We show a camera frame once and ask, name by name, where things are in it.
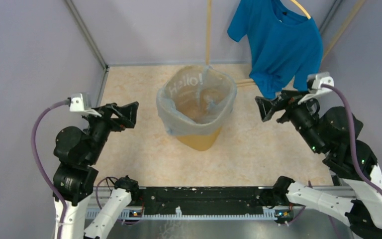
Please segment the yellow slatted trash bin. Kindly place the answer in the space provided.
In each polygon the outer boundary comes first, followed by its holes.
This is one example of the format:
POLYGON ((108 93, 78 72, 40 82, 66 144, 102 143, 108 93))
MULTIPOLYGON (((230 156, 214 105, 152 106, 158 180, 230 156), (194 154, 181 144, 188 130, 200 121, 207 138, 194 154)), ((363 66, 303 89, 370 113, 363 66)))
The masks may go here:
POLYGON ((182 144, 197 150, 197 151, 206 151, 210 149, 215 141, 217 140, 222 127, 219 127, 213 133, 209 135, 184 135, 176 136, 176 139, 182 144))

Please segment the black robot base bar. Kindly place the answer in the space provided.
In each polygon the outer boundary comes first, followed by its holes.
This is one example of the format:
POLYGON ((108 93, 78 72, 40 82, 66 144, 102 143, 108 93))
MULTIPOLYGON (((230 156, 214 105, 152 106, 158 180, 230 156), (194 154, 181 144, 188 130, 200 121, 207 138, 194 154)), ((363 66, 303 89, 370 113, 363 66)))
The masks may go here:
POLYGON ((296 204, 274 194, 271 187, 142 187, 132 197, 132 207, 148 215, 185 216, 256 215, 274 209, 275 215, 292 214, 296 204))

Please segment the grey metal corner rail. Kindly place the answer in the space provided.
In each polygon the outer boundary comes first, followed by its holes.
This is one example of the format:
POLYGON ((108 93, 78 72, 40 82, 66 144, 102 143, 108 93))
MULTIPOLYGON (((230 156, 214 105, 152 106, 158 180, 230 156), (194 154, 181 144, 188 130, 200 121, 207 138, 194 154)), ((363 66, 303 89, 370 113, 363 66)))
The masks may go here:
POLYGON ((79 10, 77 9, 75 3, 73 0, 63 0, 64 4, 66 5, 68 11, 70 12, 74 23, 77 25, 78 30, 80 31, 81 35, 83 36, 86 44, 88 45, 90 51, 92 52, 95 59, 98 61, 102 69, 106 72, 108 69, 108 64, 103 58, 102 53, 100 52, 94 38, 92 37, 92 34, 90 33, 88 27, 86 26, 86 23, 84 22, 79 10))

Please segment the light blue plastic trash bag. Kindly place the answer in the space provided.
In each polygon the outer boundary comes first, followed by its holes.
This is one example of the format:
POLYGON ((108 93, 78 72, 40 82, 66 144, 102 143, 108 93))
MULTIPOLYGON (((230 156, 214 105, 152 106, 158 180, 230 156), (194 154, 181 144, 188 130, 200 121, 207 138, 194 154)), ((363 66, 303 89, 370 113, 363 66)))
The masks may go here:
POLYGON ((237 85, 227 74, 185 66, 158 90, 158 116, 169 135, 209 135, 227 121, 236 95, 237 85))

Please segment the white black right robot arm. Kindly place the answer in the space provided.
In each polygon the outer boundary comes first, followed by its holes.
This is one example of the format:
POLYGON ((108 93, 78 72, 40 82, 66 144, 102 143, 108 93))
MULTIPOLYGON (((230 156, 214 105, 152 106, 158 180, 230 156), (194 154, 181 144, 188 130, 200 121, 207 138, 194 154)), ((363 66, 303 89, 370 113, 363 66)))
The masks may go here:
POLYGON ((290 122, 311 151, 324 154, 323 163, 349 185, 354 199, 315 190, 280 176, 260 201, 270 207, 299 204, 322 212, 347 225, 363 239, 382 239, 382 172, 372 149, 358 140, 363 123, 352 114, 344 96, 342 105, 319 115, 319 101, 307 92, 282 91, 273 100, 255 98, 262 121, 283 111, 278 123, 290 122))

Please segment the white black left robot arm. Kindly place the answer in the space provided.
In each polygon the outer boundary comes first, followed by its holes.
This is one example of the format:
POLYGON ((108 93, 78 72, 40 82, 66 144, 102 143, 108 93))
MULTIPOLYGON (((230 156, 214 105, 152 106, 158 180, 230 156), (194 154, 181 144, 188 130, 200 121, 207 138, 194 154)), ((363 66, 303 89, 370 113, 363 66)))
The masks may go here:
POLYGON ((96 164, 111 132, 134 128, 138 102, 118 106, 116 103, 91 108, 72 99, 70 111, 88 123, 86 130, 70 126, 56 136, 54 155, 60 165, 53 176, 57 239, 105 239, 127 206, 139 201, 139 185, 128 176, 116 180, 114 189, 101 211, 85 228, 85 215, 94 191, 98 171, 96 164))

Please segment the blue t-shirt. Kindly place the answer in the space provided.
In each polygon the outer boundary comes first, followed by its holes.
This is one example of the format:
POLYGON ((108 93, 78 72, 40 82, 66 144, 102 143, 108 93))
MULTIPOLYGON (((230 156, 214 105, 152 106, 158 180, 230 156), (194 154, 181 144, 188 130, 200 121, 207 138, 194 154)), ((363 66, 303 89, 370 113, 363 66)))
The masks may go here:
POLYGON ((267 99, 293 81, 307 91, 308 75, 319 72, 323 42, 313 18, 288 9, 280 0, 242 0, 227 29, 239 42, 247 36, 252 70, 249 77, 267 99))

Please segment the wooden clothes rack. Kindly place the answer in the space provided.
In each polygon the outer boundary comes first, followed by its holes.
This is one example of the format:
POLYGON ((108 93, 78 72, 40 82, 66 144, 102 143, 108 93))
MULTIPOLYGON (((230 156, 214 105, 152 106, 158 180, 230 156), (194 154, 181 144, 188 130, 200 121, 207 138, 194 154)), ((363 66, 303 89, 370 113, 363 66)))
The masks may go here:
MULTIPOLYGON (((324 21, 324 24, 321 26, 321 31, 324 32, 327 28, 328 23, 332 20, 334 17, 336 11, 339 9, 340 5, 342 4, 342 0, 336 0, 332 4, 332 7, 329 11, 329 13, 326 16, 326 19, 324 21)), ((347 27, 350 25, 352 20, 355 18, 355 16, 358 14, 358 12, 361 10, 363 5, 366 3, 366 0, 358 0, 354 4, 354 6, 351 8, 350 12, 347 14, 347 17, 344 19, 342 24, 340 25, 337 32, 332 37, 329 44, 326 46, 326 49, 324 50, 324 54, 322 57, 322 60, 324 60, 328 54, 332 51, 340 37, 343 35, 343 33, 346 31, 347 27)), ((205 64, 209 65, 210 62, 210 44, 211 44, 211 13, 212 13, 212 1, 207 0, 206 1, 206 30, 205 30, 205 64)), ((255 85, 254 81, 252 79, 243 79, 236 81, 236 84, 238 87, 247 87, 247 86, 253 86, 255 85)))

